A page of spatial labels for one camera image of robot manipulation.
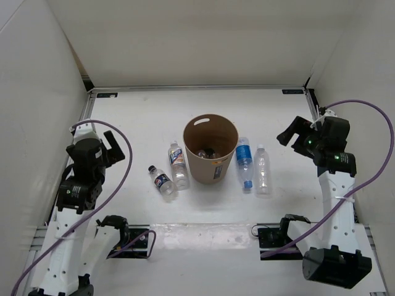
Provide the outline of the clear unlabelled plastic bottle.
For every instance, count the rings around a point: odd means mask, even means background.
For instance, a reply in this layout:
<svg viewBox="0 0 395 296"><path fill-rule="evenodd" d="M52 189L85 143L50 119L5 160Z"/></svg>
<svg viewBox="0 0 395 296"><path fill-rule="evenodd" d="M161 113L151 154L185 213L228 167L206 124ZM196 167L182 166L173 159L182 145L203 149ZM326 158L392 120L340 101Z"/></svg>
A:
<svg viewBox="0 0 395 296"><path fill-rule="evenodd" d="M254 155L255 189L258 195L269 195L272 190L270 159L263 144L257 146Z"/></svg>

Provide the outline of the small Pepsi bottle black cap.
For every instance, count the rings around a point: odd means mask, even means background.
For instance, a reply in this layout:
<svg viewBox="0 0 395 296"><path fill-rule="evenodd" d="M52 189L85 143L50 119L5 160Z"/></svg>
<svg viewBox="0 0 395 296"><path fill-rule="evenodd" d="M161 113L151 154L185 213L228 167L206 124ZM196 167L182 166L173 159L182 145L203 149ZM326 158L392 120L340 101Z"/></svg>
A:
<svg viewBox="0 0 395 296"><path fill-rule="evenodd" d="M177 188L173 181L163 170L158 169L154 165L151 165L148 171L155 187L161 193L164 200L168 203L174 201L177 197Z"/></svg>

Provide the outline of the clear bottle blue white label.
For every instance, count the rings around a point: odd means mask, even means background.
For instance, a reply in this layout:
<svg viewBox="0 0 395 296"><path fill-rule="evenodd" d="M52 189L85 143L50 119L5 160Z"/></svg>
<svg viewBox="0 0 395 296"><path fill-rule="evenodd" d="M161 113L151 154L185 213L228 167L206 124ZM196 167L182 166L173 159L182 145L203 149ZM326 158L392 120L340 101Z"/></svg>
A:
<svg viewBox="0 0 395 296"><path fill-rule="evenodd" d="M168 159L171 166L172 178L179 191L189 188L188 170L182 148L176 141L170 143Z"/></svg>

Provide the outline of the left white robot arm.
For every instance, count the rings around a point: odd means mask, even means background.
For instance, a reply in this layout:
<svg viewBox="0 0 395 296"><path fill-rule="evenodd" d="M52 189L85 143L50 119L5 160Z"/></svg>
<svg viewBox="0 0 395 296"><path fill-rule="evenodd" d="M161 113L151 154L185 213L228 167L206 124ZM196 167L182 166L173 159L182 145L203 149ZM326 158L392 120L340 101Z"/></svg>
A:
<svg viewBox="0 0 395 296"><path fill-rule="evenodd" d="M61 182L56 203L58 246L50 251L44 278L30 295L93 295L94 269L130 239L127 219L109 215L98 221L94 240L83 250L89 214L102 192L106 169L125 155L111 131L104 133L109 149L90 125L78 127L73 135L73 144L66 148L73 174Z"/></svg>

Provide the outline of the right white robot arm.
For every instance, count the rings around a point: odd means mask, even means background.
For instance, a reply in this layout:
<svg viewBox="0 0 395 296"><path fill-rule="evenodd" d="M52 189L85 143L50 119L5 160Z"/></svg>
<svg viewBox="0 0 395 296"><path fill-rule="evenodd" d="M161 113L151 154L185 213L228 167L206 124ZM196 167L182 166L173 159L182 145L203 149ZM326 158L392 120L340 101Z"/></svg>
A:
<svg viewBox="0 0 395 296"><path fill-rule="evenodd" d="M312 224L306 217L287 214L280 221L277 239L290 247L296 243L303 256L306 280L352 289L372 270L372 260L362 255L355 234L354 188L356 159L345 151L350 124L335 116L320 123L296 117L278 142L291 138L294 151L313 160L323 199L323 220Z"/></svg>

